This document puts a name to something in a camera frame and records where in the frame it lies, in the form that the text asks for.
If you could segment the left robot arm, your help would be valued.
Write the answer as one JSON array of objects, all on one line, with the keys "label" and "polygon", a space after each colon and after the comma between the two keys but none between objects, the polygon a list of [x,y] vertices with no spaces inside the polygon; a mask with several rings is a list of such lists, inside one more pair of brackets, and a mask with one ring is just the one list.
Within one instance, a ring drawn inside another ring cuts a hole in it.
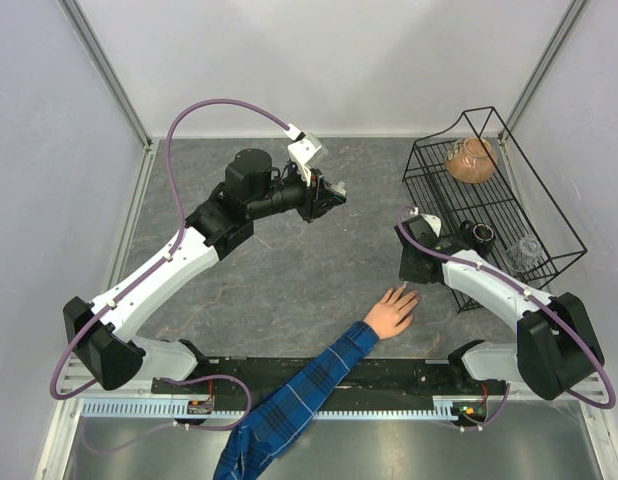
[{"label": "left robot arm", "polygon": [[208,199],[153,257],[109,291],[63,308],[73,351],[106,391],[132,380],[169,378],[187,393],[208,382],[202,353],[189,341],[143,338],[146,320],[191,279],[210,269],[254,233],[256,220],[289,210],[312,222],[344,204],[343,183],[289,160],[283,170],[260,149],[238,152]]}]

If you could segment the blue plaid sleeved forearm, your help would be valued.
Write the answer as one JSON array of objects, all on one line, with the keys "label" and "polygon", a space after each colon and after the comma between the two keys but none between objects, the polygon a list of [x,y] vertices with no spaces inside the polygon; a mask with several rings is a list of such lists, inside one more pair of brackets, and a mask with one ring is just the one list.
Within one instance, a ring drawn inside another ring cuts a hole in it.
[{"label": "blue plaid sleeved forearm", "polygon": [[340,382],[378,341],[370,326],[354,323],[231,431],[213,477],[258,478],[301,437]]}]

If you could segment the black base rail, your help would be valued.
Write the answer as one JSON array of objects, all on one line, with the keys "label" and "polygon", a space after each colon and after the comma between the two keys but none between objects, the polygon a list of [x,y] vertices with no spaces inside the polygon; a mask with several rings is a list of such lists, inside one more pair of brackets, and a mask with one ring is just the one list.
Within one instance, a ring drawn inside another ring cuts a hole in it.
[{"label": "black base rail", "polygon": [[331,398],[359,405],[363,400],[391,402],[431,399],[435,396],[469,396],[483,399],[502,395],[501,380],[472,380],[447,361],[420,359],[363,359],[346,367],[329,355],[322,359],[224,357],[202,358],[182,384],[161,377],[152,383],[156,394],[205,394],[222,407],[240,406],[246,398],[237,378],[254,402],[264,401],[284,386],[296,393],[317,395],[334,389]]}]

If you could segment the pink floral ceramic bowl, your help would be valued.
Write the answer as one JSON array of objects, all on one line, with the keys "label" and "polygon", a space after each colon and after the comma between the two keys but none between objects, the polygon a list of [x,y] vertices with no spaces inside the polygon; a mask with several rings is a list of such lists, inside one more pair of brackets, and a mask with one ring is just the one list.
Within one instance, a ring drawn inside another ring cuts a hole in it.
[{"label": "pink floral ceramic bowl", "polygon": [[481,184],[493,176],[497,161],[497,154],[486,139],[467,137],[452,144],[446,154],[445,166],[454,179]]}]

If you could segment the clear glass in rack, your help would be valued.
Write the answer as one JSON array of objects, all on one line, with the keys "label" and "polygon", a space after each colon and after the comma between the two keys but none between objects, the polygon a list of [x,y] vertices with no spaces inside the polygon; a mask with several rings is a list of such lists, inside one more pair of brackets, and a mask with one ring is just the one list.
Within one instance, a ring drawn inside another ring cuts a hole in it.
[{"label": "clear glass in rack", "polygon": [[533,270],[542,258],[542,246],[533,235],[525,235],[505,251],[508,267],[516,273]]}]

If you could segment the black cup in rack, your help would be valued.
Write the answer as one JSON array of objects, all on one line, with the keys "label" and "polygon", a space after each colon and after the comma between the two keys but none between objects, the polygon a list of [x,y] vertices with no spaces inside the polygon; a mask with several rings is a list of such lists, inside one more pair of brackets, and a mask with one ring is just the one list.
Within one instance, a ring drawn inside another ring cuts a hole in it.
[{"label": "black cup in rack", "polygon": [[493,251],[496,234],[488,224],[464,220],[461,223],[458,238],[481,257],[486,257]]}]

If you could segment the person's bare hand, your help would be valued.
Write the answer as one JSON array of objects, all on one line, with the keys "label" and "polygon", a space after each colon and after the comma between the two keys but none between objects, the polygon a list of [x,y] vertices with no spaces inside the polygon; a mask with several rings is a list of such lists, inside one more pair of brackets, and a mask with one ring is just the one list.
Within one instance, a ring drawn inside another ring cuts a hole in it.
[{"label": "person's bare hand", "polygon": [[405,286],[390,288],[371,308],[363,322],[380,340],[401,334],[413,321],[413,311],[419,303],[416,291]]}]

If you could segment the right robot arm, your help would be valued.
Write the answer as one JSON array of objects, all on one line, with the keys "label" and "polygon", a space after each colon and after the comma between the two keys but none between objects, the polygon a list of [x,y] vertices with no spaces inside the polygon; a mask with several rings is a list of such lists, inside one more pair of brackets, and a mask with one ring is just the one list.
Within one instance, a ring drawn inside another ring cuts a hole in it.
[{"label": "right robot arm", "polygon": [[490,264],[470,244],[442,239],[440,229],[434,215],[399,219],[395,231],[403,248],[401,279],[439,283],[463,293],[515,335],[512,343],[474,340],[451,353],[449,386],[466,394],[482,381],[518,382],[544,400],[568,393],[587,402],[575,388],[597,375],[607,400],[595,407],[614,406],[615,390],[582,300],[569,292],[556,296],[524,284]]}]

